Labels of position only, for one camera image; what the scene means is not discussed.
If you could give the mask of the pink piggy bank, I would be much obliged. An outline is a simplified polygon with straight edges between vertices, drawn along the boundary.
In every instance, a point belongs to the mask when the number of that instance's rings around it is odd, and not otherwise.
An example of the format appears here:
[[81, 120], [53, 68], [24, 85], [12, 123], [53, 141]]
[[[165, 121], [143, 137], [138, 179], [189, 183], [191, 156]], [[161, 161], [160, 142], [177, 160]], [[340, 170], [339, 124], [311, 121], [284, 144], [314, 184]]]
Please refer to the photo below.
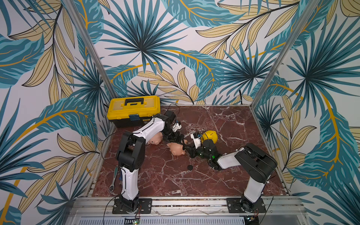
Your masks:
[[186, 154], [185, 150], [183, 149], [183, 144], [171, 142], [167, 144], [167, 147], [174, 156], [181, 156]]
[[162, 132], [158, 132], [147, 142], [147, 144], [158, 145], [162, 142], [162, 140], [163, 140], [163, 134]]

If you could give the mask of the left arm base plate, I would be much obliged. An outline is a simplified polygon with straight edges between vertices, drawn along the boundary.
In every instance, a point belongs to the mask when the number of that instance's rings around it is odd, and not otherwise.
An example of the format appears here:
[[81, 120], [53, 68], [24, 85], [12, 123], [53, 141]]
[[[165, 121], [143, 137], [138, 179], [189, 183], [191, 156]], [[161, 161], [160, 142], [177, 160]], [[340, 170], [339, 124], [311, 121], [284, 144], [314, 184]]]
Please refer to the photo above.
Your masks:
[[151, 214], [152, 199], [150, 198], [136, 198], [134, 200], [127, 200], [125, 198], [117, 198], [114, 201], [112, 214]]

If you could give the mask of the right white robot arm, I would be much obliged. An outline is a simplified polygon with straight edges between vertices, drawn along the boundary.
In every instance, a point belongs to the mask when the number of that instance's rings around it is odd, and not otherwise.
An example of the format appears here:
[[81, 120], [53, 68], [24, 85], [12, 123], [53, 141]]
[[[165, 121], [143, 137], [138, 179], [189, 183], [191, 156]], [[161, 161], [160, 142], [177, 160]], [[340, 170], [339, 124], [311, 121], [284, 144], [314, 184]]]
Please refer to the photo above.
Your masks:
[[196, 139], [194, 142], [194, 144], [186, 144], [182, 148], [189, 153], [191, 158], [206, 159], [208, 165], [217, 171], [241, 166], [250, 176], [241, 198], [230, 204], [235, 212], [253, 213], [264, 210], [261, 196], [266, 183], [278, 165], [272, 156], [252, 143], [248, 143], [234, 152], [221, 155], [211, 139], [204, 141]]

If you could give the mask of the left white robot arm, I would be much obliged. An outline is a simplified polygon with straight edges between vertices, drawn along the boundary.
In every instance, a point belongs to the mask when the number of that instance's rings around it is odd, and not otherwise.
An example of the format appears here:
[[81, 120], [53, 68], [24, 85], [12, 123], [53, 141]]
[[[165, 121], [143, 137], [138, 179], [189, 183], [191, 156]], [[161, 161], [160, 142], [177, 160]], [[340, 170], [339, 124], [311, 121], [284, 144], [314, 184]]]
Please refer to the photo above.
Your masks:
[[168, 141], [184, 154], [182, 125], [173, 111], [156, 114], [143, 127], [133, 132], [124, 132], [116, 154], [122, 174], [122, 191], [119, 197], [123, 209], [135, 212], [139, 206], [138, 172], [145, 160], [147, 144]]

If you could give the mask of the yellow piggy bank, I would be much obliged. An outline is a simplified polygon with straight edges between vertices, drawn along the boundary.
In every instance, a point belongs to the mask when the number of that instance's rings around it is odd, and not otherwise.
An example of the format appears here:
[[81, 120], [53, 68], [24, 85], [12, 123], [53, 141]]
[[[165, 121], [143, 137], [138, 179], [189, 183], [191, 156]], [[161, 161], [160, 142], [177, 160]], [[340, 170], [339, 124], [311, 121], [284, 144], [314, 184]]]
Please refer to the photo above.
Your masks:
[[202, 133], [201, 143], [204, 143], [205, 140], [212, 140], [214, 144], [218, 141], [218, 135], [216, 131], [208, 130]]

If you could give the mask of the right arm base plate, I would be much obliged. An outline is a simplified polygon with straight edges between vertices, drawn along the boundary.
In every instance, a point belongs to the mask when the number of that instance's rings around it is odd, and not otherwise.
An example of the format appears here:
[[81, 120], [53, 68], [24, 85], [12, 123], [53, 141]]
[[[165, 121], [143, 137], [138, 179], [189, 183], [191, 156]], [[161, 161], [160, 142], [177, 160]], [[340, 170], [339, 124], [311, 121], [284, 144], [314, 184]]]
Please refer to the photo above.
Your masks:
[[226, 204], [229, 213], [265, 213], [263, 200], [259, 198], [255, 203], [245, 197], [227, 198]]

